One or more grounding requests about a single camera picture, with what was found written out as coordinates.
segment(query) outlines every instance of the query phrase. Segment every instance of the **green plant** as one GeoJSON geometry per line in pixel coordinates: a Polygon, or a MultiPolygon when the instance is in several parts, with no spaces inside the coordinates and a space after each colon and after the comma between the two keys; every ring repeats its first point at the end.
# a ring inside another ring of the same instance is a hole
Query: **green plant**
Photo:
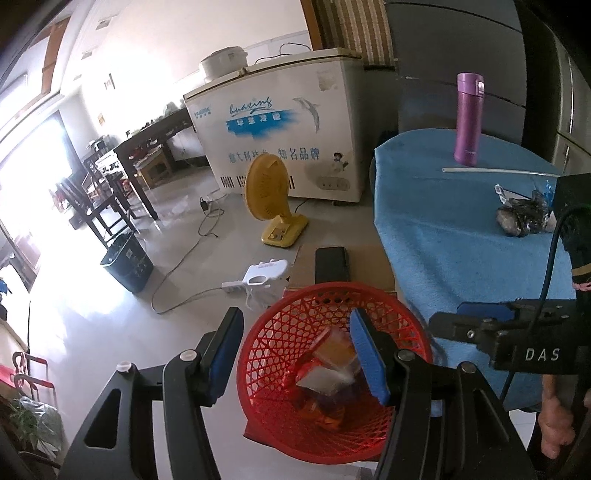
{"type": "Polygon", "coordinates": [[[18,439],[25,446],[27,442],[30,442],[33,448],[36,448],[39,442],[36,416],[24,408],[18,400],[13,401],[10,407],[12,408],[10,420],[17,428],[18,439]]]}

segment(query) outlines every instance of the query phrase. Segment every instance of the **black smartphone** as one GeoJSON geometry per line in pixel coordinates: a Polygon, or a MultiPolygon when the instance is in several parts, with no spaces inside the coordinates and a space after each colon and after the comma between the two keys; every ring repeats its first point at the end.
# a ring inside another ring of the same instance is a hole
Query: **black smartphone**
{"type": "Polygon", "coordinates": [[[351,281],[349,256],[345,247],[316,249],[315,282],[351,281]]]}

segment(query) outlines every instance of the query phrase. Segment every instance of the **cardboard box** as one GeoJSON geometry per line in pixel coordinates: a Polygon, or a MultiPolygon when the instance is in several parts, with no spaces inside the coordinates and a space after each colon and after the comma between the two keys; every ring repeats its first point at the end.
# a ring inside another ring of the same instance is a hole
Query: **cardboard box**
{"type": "Polygon", "coordinates": [[[390,261],[382,245],[314,245],[299,247],[287,291],[298,290],[314,284],[316,249],[321,247],[345,247],[349,256],[351,281],[365,283],[390,294],[396,294],[396,281],[390,261]]]}

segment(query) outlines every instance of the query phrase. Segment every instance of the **red plastic basket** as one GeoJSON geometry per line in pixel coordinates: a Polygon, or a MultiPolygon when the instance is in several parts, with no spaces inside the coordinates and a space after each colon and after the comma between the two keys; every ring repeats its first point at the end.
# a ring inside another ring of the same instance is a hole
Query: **red plastic basket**
{"type": "Polygon", "coordinates": [[[433,360],[421,323],[394,296],[358,283],[334,282],[297,290],[254,324],[240,352],[238,397],[249,424],[265,443],[299,460],[349,463],[380,455],[392,420],[365,385],[346,407],[342,431],[328,432],[303,420],[281,386],[283,373],[327,325],[349,331],[349,314],[366,309],[376,328],[400,348],[433,360]]]}

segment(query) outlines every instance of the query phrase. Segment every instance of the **metal bolt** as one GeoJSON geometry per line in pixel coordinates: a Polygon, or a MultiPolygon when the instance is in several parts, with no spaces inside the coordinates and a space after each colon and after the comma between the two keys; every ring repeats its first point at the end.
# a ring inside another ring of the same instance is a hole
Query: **metal bolt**
{"type": "Polygon", "coordinates": [[[476,373],[476,365],[470,362],[462,362],[461,364],[462,371],[467,374],[475,374],[476,373]]]}
{"type": "Polygon", "coordinates": [[[119,362],[117,364],[117,371],[121,374],[126,374],[131,370],[131,365],[131,362],[128,362],[127,360],[119,362]]]}
{"type": "Polygon", "coordinates": [[[403,362],[410,362],[411,360],[414,360],[414,352],[411,352],[410,350],[400,350],[398,352],[398,358],[403,362]]]}
{"type": "Polygon", "coordinates": [[[197,352],[195,350],[185,350],[178,356],[183,362],[192,362],[197,358],[197,352]]]}

